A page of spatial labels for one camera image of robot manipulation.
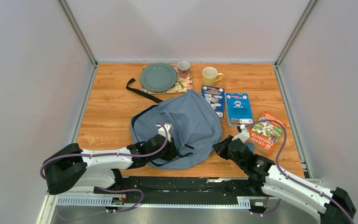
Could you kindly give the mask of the blue-grey fabric backpack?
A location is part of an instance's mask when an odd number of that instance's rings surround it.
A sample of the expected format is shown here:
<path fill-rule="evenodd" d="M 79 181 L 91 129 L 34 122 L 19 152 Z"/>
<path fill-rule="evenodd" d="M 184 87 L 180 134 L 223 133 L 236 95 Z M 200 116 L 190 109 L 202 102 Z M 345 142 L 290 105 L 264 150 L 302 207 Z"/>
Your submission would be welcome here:
<path fill-rule="evenodd" d="M 148 141 L 157 134 L 156 124 L 172 124 L 174 145 L 178 151 L 172 160 L 155 159 L 149 166 L 162 170 L 188 169 L 205 161 L 213 145 L 222 138 L 220 118 L 209 103 L 196 91 L 161 100 L 138 89 L 126 89 L 155 102 L 131 118 L 133 143 Z"/>

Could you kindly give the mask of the dark blue paperback book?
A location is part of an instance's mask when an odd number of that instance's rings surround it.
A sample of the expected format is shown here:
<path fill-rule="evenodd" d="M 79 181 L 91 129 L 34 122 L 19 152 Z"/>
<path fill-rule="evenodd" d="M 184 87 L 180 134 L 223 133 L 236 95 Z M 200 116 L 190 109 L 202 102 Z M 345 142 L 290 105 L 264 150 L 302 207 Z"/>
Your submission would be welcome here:
<path fill-rule="evenodd" d="M 224 118 L 225 111 L 225 89 L 216 86 L 201 86 L 201 95 L 211 105 L 220 119 Z"/>

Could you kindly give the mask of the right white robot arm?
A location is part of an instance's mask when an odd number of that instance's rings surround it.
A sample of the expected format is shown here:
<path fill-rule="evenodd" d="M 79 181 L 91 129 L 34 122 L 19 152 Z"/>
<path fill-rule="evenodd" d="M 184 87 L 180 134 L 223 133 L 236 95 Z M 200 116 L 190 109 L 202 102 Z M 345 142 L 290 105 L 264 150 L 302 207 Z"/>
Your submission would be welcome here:
<path fill-rule="evenodd" d="M 248 175 L 247 189 L 257 196 L 262 192 L 303 210 L 321 224 L 352 224 L 356 208 L 344 189 L 335 190 L 313 184 L 279 167 L 271 159 L 254 154 L 240 139 L 229 135 L 214 144 L 223 159 L 233 161 Z"/>

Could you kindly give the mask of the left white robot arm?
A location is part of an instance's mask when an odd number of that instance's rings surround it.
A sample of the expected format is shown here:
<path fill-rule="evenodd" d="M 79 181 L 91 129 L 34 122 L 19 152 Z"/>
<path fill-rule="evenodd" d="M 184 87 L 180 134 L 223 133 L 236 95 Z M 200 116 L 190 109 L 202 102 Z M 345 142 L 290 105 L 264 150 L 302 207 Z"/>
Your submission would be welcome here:
<path fill-rule="evenodd" d="M 124 187 L 119 170 L 144 167 L 157 159 L 172 161 L 178 155 L 174 139 L 166 140 L 161 134 L 116 150 L 86 150 L 71 143 L 43 162 L 41 175 L 51 195 L 83 187 L 102 187 L 117 194 Z"/>

